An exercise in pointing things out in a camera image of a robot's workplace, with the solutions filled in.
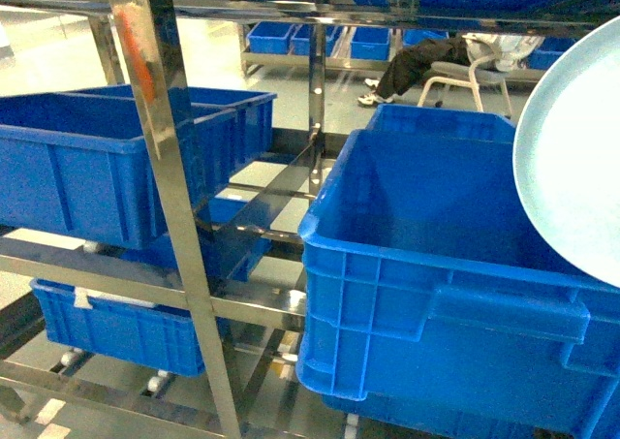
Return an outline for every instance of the gray floor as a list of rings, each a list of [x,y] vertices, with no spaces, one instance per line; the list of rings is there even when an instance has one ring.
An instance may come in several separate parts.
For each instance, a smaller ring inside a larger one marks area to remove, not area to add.
[[[71,16],[17,14],[0,10],[0,22],[5,26],[15,51],[14,59],[0,62],[0,95],[69,90],[105,85],[97,51],[85,21]],[[305,130],[307,112],[307,71],[263,67],[246,78],[240,69],[239,44],[235,28],[223,22],[181,20],[179,22],[184,58],[191,85],[222,88],[256,89],[278,93],[274,125]],[[366,74],[343,72],[328,73],[326,86],[326,130],[348,134],[363,128],[373,110],[361,109],[356,97],[366,91],[362,80]],[[414,88],[401,100],[414,104],[420,89]],[[501,95],[485,92],[487,110],[502,111]],[[512,102],[520,114],[527,92],[513,91]],[[455,90],[446,107],[472,110],[473,100],[464,90]],[[265,185],[281,167],[256,163],[235,178],[239,182]],[[247,192],[227,191],[225,194],[250,198]],[[294,231],[307,202],[294,200],[273,225],[276,229]],[[67,248],[81,245],[80,240],[29,231],[18,231],[14,236],[26,240],[43,241]],[[301,273],[300,264],[264,259],[255,271],[255,277],[292,286]],[[0,305],[6,305],[28,292],[30,278],[0,273]],[[40,368],[49,368],[58,362],[66,348],[49,343],[43,334],[17,352],[12,360]],[[249,367],[256,358],[240,356],[240,365]],[[139,392],[153,370],[95,357],[77,374],[79,378],[106,384],[115,388]],[[167,399],[181,404],[213,410],[208,383],[198,379],[178,379]],[[290,411],[278,413],[282,399]],[[259,394],[250,421],[265,426],[278,426],[312,438],[334,438],[342,435],[343,414],[327,409],[320,398],[303,387],[291,387],[280,379],[279,368],[270,370]],[[144,428],[136,423],[119,420],[99,412],[66,405],[46,424],[32,422],[25,426],[8,423],[0,417],[0,437],[13,439],[70,439],[149,437],[175,439],[190,437],[163,432],[156,427]],[[362,422],[364,437],[415,437],[414,432],[376,422]]]

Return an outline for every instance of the crate rim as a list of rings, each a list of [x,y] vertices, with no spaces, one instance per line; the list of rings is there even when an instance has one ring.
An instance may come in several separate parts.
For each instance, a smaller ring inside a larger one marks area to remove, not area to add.
[[[299,235],[307,245],[321,249],[333,250],[341,253],[355,253],[356,255],[371,256],[383,260],[394,260],[402,263],[411,263],[429,267],[440,267],[465,272],[483,272],[486,275],[494,277],[525,282],[538,282],[541,284],[552,285],[555,287],[571,286],[578,287],[580,289],[596,289],[599,291],[608,292],[610,294],[620,294],[620,288],[615,288],[609,284],[606,284],[603,281],[599,281],[589,276],[577,276],[564,274],[556,271],[544,271],[540,269],[531,269],[526,267],[515,267],[487,262],[477,262],[474,260],[466,260],[461,258],[450,258],[396,248],[385,248],[379,245],[350,242],[320,235],[318,232],[319,218],[321,217],[322,213],[328,208],[328,204],[326,203],[327,191],[337,188],[338,185],[342,182],[342,174],[345,169],[345,165],[349,161],[349,158],[351,156],[354,146],[357,143],[357,140],[359,140],[359,138],[369,137],[364,134],[371,134],[372,132],[373,131],[355,130],[347,139],[345,145],[342,148],[342,151],[340,152],[341,154],[336,160],[336,163],[331,169],[331,172],[327,176],[317,199],[312,202],[312,204],[308,208],[307,213],[299,224]],[[420,140],[434,138],[434,136],[418,136],[414,134],[406,134],[403,136],[410,139]],[[351,244],[354,247],[345,247],[343,246],[343,244]],[[313,269],[312,266],[306,264],[306,267],[312,269],[312,272],[317,272],[315,269]]]
[[[441,114],[448,114],[448,113],[449,114],[462,114],[464,112],[463,110],[454,110],[454,109],[414,107],[412,105],[402,105],[402,104],[388,104],[388,105],[381,104],[375,110],[374,114],[370,118],[370,121],[368,121],[368,125],[366,126],[366,128],[371,129],[371,130],[374,129],[377,121],[379,120],[379,118],[381,117],[384,111],[403,110],[403,109],[405,109],[405,111],[411,111],[411,112],[418,112],[418,111],[420,113],[435,112],[437,114],[439,113]],[[495,112],[477,112],[477,111],[467,111],[467,113],[468,115],[469,113],[474,114],[476,117],[479,117],[480,119],[496,119],[504,123],[510,124],[514,129],[516,129],[516,124],[514,123],[514,121],[506,118],[502,114],[497,114]]]
[[[120,83],[117,85],[108,85],[106,87],[90,87],[90,88],[80,88],[80,89],[76,89],[76,90],[70,90],[70,91],[66,91],[66,92],[54,92],[56,94],[62,94],[62,95],[76,95],[76,96],[80,96],[83,97],[84,95],[91,95],[91,96],[97,96],[97,97],[101,97],[101,98],[111,98],[111,99],[119,99],[119,100],[136,100],[135,96],[117,96],[117,95],[101,95],[101,94],[85,94],[85,93],[81,93],[81,92],[88,92],[89,90],[94,90],[97,88],[123,88],[123,87],[130,87],[131,88],[131,84],[129,83]],[[196,90],[217,90],[217,91],[224,91],[224,92],[243,92],[243,93],[248,93],[248,94],[253,94],[252,96],[248,96],[248,98],[243,99],[243,100],[239,100],[237,103],[231,103],[231,104],[225,104],[225,105],[218,105],[216,103],[200,103],[200,102],[191,102],[192,105],[201,105],[201,106],[208,106],[208,107],[213,107],[213,108],[226,108],[226,109],[245,109],[245,108],[249,108],[249,107],[253,107],[254,105],[259,105],[262,103],[267,103],[270,101],[275,100],[278,97],[277,93],[274,92],[259,92],[256,90],[238,90],[238,89],[233,89],[233,88],[211,88],[211,87],[195,87],[195,86],[188,86],[187,87],[190,91],[192,91],[193,89]]]

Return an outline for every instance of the chair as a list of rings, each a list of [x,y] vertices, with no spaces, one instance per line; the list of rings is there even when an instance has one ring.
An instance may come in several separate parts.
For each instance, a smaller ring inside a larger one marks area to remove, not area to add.
[[[441,74],[442,76],[436,76],[426,81],[426,85],[422,90],[422,94],[419,96],[418,106],[424,106],[424,102],[426,100],[426,97],[428,96],[428,92],[435,83],[442,83],[444,85],[444,93],[441,97],[441,100],[435,103],[435,107],[440,108],[448,97],[450,88],[453,86],[457,86],[469,88],[474,94],[474,102],[476,103],[477,110],[480,112],[484,112],[480,92],[481,86],[499,86],[502,90],[502,95],[504,96],[504,103],[506,105],[507,111],[506,117],[510,119],[512,117],[512,103],[511,97],[508,93],[508,87],[506,86],[506,76],[508,74],[500,73],[498,71],[488,71],[485,69],[480,69],[480,65],[501,58],[502,51],[497,47],[490,46],[489,44],[485,45],[487,45],[493,51],[493,53],[483,58],[477,59],[470,66],[447,63],[444,61],[437,61],[433,63],[431,66],[432,70],[435,73]]]

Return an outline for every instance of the stainless steel rack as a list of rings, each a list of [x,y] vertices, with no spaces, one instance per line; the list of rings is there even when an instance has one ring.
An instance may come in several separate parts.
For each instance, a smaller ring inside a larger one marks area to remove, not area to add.
[[[88,16],[110,84],[123,79],[108,20],[108,15],[113,14],[179,272],[170,274],[161,268],[121,261],[115,258],[113,249],[92,254],[84,253],[83,249],[64,250],[5,236],[0,237],[0,269],[189,310],[208,366],[207,375],[218,415],[215,417],[171,404],[160,398],[159,391],[151,395],[122,392],[72,377],[87,362],[88,354],[77,354],[75,363],[69,367],[56,364],[50,370],[7,361],[11,354],[44,328],[41,310],[32,294],[20,298],[0,313],[0,413],[17,422],[27,421],[32,416],[36,403],[24,403],[16,393],[19,390],[59,398],[133,421],[155,423],[163,428],[181,428],[209,437],[232,439],[294,436],[249,424],[246,416],[268,362],[274,358],[288,362],[295,359],[295,354],[282,357],[283,354],[277,353],[277,348],[286,331],[303,331],[306,296],[303,281],[288,290],[256,281],[226,281],[217,286],[217,292],[211,293],[209,290],[176,136],[180,125],[191,123],[192,119],[175,17],[213,17],[245,23],[275,20],[314,24],[307,61],[308,131],[274,131],[271,151],[290,155],[294,160],[263,189],[236,185],[237,188],[254,189],[259,193],[224,227],[226,234],[237,236],[248,247],[259,237],[268,236],[273,240],[273,248],[269,252],[271,256],[299,261],[302,252],[299,237],[257,229],[248,222],[247,212],[258,202],[269,204],[275,214],[282,211],[291,198],[311,201],[322,183],[323,163],[334,158],[344,143],[344,136],[325,132],[326,68],[341,66],[349,69],[348,66],[352,66],[365,69],[366,63],[349,61],[347,64],[326,58],[326,24],[420,27],[423,19],[446,19],[451,21],[453,28],[464,28],[459,27],[461,21],[464,24],[476,19],[480,30],[581,36],[614,16],[613,8],[566,16],[562,14],[566,2],[537,13],[468,17],[455,11],[422,11],[419,0],[390,0],[391,6],[388,8],[334,5],[329,4],[328,0],[284,3],[242,0],[0,0],[0,3]],[[149,84],[141,79],[137,71],[138,55],[147,60],[151,75]],[[253,58],[255,62],[259,60],[255,56],[245,55],[245,58]],[[296,57],[295,63],[298,60],[301,64],[305,59]],[[308,178],[309,192],[299,192]],[[0,233],[4,235],[8,231],[5,228]],[[235,370],[235,342],[220,340],[216,317],[266,328],[265,344],[258,349],[261,358],[245,386],[241,385]]]

